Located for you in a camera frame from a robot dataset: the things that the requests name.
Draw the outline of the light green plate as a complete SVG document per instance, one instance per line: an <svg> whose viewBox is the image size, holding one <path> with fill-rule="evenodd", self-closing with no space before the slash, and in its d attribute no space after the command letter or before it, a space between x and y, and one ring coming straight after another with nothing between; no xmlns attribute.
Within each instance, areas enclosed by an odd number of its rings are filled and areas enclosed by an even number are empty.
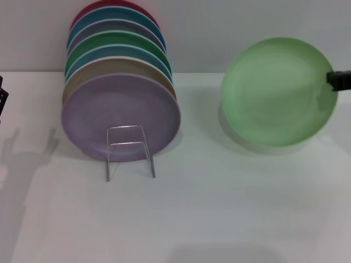
<svg viewBox="0 0 351 263"><path fill-rule="evenodd" d="M275 37L243 51L228 67L221 105L232 130L256 145L286 147L329 121L338 94L327 83L328 58L300 39Z"/></svg>

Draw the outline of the beige plate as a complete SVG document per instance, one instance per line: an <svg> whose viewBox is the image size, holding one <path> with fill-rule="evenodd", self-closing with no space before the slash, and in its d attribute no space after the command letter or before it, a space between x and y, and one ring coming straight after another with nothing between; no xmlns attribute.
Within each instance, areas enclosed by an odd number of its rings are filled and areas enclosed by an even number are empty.
<svg viewBox="0 0 351 263"><path fill-rule="evenodd" d="M128 56L108 56L106 58L95 59L73 72L65 83L62 103L82 83L91 78L112 73L134 73L151 78L161 83L173 96L176 96L172 81L158 67L144 60Z"/></svg>

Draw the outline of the lilac plate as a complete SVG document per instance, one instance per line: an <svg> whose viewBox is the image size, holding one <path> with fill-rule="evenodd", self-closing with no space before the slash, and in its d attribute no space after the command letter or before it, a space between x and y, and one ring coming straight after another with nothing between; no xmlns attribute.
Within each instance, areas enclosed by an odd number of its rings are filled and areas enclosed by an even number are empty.
<svg viewBox="0 0 351 263"><path fill-rule="evenodd" d="M176 99L159 82L132 73L112 73L81 84L65 101L61 123L86 155L113 162L146 158L167 147L180 128Z"/></svg>

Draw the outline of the light blue plate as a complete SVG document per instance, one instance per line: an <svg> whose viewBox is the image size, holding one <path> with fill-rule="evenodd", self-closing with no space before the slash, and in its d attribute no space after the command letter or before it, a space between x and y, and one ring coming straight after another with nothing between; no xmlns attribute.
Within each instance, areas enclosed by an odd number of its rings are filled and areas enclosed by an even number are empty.
<svg viewBox="0 0 351 263"><path fill-rule="evenodd" d="M144 60L159 68L168 77L171 83L173 83L171 69L170 67L167 67L163 60L152 52L149 52L143 48L125 44L102 45L100 47L93 48L92 50L89 50L76 58L73 58L71 62L67 61L66 64L69 67L65 72L65 83L80 67L93 60L107 58L108 56L127 56Z"/></svg>

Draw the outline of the dark green plate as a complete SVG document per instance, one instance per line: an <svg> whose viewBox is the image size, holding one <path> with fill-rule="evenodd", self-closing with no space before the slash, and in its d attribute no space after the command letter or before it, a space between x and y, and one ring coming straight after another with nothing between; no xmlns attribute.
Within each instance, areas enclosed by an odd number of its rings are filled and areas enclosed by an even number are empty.
<svg viewBox="0 0 351 263"><path fill-rule="evenodd" d="M93 34L80 41L71 51L66 59L65 74L67 74L72 64L84 53L108 44L127 44L145 49L158 57L172 72L171 65L165 52L152 40L129 31L109 30Z"/></svg>

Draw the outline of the crimson plate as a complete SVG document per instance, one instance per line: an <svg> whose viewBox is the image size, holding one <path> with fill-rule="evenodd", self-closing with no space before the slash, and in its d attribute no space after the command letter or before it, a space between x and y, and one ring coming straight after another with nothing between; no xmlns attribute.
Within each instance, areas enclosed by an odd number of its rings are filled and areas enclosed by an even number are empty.
<svg viewBox="0 0 351 263"><path fill-rule="evenodd" d="M84 7L74 18L73 22L71 23L70 30L73 28L76 22L86 15L87 13L98 9L102 7L108 7L108 6L122 6L122 7L127 7L127 8L132 8L136 11L141 12L142 14L146 15L151 21L155 23L155 25L160 29L157 21L154 19L154 17L146 11L143 7L133 3L129 2L127 0L99 0L94 3L89 4L88 6Z"/></svg>

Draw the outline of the grey lavender plate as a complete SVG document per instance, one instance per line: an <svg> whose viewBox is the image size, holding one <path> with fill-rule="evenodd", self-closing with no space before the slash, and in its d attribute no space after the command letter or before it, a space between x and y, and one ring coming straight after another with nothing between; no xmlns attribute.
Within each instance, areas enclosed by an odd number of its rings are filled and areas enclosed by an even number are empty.
<svg viewBox="0 0 351 263"><path fill-rule="evenodd" d="M72 38L68 47L66 48L66 55L69 55L72 52L73 48L76 45L78 45L79 42L83 41L85 38L93 34L103 32L103 31L109 31L109 30L122 30L122 31L130 31L133 33L137 33L153 41L158 47L160 47L164 51L165 54L167 53L166 48L161 43L160 39L150 29L146 28L145 26L129 20L106 19L106 20L94 22L84 27L80 31L78 31Z"/></svg>

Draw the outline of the teal blue plate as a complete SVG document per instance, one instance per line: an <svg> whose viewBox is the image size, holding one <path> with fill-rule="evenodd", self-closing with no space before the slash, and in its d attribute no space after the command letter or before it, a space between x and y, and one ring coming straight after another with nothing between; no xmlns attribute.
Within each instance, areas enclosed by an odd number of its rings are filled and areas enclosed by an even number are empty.
<svg viewBox="0 0 351 263"><path fill-rule="evenodd" d="M146 15L142 14L139 11L127 7L118 6L97 8L88 12L86 15L78 19L78 21L73 24L69 32L66 48L69 47L74 36L77 35L80 30L94 22L106 19L124 19L145 26L161 41L161 44L165 48L165 51L167 51L165 39L162 35L161 30L155 22L153 22L150 18L148 18Z"/></svg>

